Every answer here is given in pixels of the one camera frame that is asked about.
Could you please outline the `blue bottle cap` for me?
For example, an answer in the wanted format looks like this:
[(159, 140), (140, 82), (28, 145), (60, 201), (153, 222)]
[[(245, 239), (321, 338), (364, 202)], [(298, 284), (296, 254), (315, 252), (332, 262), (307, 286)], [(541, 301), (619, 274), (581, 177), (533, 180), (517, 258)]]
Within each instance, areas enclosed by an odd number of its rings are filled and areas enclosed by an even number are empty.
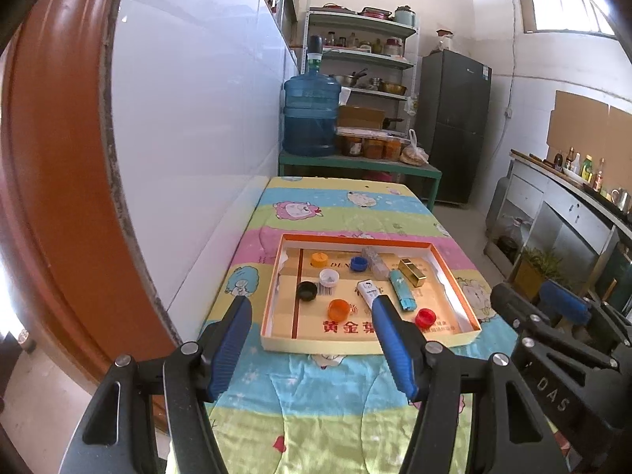
[(349, 268), (352, 272), (364, 272), (369, 267), (369, 260), (362, 256), (352, 257), (349, 261)]

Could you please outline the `gold rectangular box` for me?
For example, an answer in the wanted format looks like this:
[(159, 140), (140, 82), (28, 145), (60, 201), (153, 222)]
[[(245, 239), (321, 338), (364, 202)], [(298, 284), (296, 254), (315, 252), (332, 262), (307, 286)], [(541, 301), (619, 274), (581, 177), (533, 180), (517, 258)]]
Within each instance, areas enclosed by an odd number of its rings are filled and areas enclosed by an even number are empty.
[(426, 275), (422, 272), (420, 267), (417, 267), (415, 262), (412, 262), (408, 258), (402, 258), (399, 263), (399, 270), (404, 277), (410, 281), (413, 287), (420, 288), (424, 285)]

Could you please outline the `red bottle cap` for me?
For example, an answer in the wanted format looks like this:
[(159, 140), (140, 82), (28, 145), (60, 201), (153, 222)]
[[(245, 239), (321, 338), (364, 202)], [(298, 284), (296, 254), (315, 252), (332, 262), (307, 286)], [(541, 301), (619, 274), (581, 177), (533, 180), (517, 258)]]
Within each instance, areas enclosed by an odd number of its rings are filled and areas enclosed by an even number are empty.
[(430, 329), (436, 322), (437, 316), (430, 308), (421, 308), (415, 316), (415, 325), (425, 331)]

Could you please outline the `white Hello Kitty box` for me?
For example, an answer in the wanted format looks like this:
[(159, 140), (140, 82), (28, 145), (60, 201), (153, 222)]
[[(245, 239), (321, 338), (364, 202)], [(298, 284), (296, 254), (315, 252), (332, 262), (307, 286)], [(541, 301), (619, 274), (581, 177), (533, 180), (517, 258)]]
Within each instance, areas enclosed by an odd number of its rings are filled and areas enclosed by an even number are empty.
[(374, 281), (366, 279), (358, 282), (357, 291), (364, 303), (366, 303), (369, 311), (373, 311), (374, 302), (382, 296), (381, 288), (376, 286)]

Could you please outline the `white plastic bag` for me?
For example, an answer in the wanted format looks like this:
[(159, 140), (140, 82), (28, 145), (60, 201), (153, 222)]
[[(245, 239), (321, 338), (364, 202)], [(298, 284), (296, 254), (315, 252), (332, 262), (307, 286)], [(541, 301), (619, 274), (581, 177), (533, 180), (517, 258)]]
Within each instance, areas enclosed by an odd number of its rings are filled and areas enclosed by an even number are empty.
[(403, 146), (399, 160), (411, 166), (425, 166), (429, 164), (429, 154), (418, 145), (418, 137), (413, 128), (408, 131), (408, 139)]

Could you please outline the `clear plastic packet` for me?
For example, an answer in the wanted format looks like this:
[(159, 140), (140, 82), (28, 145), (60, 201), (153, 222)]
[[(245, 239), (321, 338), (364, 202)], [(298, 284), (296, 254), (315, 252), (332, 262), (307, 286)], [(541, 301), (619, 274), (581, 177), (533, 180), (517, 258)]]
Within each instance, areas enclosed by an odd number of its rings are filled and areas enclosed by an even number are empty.
[(377, 250), (372, 246), (366, 246), (362, 249), (362, 257), (367, 260), (369, 269), (372, 272), (373, 278), (377, 280), (388, 280), (390, 275), (390, 269), (382, 260)]

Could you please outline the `green bench table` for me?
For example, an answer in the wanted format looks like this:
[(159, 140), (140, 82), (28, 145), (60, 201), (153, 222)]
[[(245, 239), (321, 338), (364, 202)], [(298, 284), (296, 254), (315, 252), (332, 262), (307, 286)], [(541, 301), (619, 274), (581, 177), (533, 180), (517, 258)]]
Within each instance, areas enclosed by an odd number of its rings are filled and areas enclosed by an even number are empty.
[(335, 169), (355, 169), (374, 172), (398, 173), (410, 177), (431, 180), (432, 189), (427, 198), (427, 208), (433, 212), (439, 190), (442, 173), (432, 165), (412, 166), (394, 160), (372, 160), (366, 157), (352, 157), (344, 155), (328, 156), (300, 156), (281, 151), (278, 155), (278, 175), (284, 177), (288, 167), (320, 167)]

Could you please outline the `dark green refrigerator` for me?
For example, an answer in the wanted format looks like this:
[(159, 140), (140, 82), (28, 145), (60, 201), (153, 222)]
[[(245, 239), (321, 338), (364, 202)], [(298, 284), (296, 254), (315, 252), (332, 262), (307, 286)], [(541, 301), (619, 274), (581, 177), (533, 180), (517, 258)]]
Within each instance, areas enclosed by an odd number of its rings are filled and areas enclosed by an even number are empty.
[(436, 199), (463, 205), (474, 186), (485, 136), (492, 69), (450, 50), (422, 59), (415, 131), (441, 171)]

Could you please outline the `white bottle cap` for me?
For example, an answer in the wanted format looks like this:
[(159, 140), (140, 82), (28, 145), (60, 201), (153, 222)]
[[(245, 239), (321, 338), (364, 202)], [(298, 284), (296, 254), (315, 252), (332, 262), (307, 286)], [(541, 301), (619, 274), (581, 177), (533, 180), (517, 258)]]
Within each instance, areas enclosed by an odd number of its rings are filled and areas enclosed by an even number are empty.
[(324, 288), (334, 288), (340, 281), (340, 273), (333, 269), (323, 269), (319, 272), (319, 285)]

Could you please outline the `black bottle cap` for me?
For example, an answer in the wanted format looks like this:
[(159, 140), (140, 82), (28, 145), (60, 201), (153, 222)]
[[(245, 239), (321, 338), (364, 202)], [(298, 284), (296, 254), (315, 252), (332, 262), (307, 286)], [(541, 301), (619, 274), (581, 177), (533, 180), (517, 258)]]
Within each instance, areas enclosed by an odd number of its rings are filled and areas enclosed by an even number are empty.
[(300, 302), (312, 302), (318, 296), (318, 285), (313, 281), (301, 281), (297, 285), (297, 292), (295, 293), (297, 300)]

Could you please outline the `brown cardboard box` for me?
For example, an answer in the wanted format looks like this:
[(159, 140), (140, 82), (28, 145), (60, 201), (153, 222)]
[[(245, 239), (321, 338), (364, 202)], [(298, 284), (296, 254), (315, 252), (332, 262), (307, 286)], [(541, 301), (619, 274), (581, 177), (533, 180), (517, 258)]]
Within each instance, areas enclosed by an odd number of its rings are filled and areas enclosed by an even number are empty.
[(381, 130), (385, 112), (380, 109), (344, 105), (337, 112), (337, 126)]

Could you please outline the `potted green plant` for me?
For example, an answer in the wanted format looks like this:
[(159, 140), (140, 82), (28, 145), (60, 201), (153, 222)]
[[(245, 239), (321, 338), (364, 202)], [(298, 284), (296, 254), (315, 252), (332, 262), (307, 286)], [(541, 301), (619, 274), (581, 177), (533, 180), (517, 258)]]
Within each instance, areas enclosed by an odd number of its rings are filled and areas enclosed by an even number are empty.
[(534, 301), (545, 281), (552, 280), (568, 288), (568, 281), (560, 271), (561, 258), (554, 249), (541, 250), (525, 247), (519, 256), (512, 285), (526, 300)]

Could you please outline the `orange-rimmed cardboard tray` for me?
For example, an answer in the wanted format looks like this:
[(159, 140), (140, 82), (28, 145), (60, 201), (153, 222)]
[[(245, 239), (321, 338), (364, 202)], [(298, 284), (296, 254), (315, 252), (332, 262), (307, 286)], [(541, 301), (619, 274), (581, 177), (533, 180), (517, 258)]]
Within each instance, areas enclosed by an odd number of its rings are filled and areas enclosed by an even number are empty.
[[(403, 311), (389, 280), (373, 278), (370, 269), (352, 272), (349, 261), (372, 246), (391, 270), (408, 258), (420, 267), (426, 281), (420, 288), (411, 288), (417, 308)], [(326, 267), (312, 267), (310, 256), (325, 252)], [(333, 269), (340, 273), (334, 288), (319, 285), (319, 272)], [(272, 277), (260, 325), (262, 347), (269, 351), (322, 354), (379, 354), (381, 347), (374, 333), (372, 311), (357, 291), (361, 280), (370, 279), (389, 296), (396, 312), (406, 321), (414, 321), (421, 308), (430, 308), (437, 316), (435, 324), (424, 332), (430, 340), (447, 347), (467, 346), (481, 333), (481, 324), (444, 258), (434, 244), (401, 240), (370, 240), (358, 237), (323, 237), (286, 233), (281, 237), (273, 263)], [(318, 296), (312, 302), (300, 302), (295, 293), (301, 281), (318, 285)], [(350, 304), (344, 322), (328, 319), (328, 306), (333, 299)]]

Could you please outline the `orange bottle cap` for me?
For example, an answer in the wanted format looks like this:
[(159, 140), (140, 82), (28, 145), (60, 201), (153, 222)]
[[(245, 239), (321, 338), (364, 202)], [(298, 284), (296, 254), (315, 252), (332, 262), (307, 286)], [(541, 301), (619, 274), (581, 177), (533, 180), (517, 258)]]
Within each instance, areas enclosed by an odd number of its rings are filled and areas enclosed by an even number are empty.
[(333, 322), (344, 322), (350, 313), (350, 304), (343, 299), (333, 299), (328, 306), (328, 319)]

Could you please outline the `orange round cap with print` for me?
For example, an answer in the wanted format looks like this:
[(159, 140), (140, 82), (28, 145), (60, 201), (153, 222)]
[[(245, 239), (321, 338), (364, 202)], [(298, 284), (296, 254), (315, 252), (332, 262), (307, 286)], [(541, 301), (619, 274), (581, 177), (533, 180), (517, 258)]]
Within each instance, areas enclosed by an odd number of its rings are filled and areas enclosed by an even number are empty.
[(329, 256), (325, 252), (314, 252), (310, 256), (310, 265), (312, 267), (326, 267), (329, 264)]

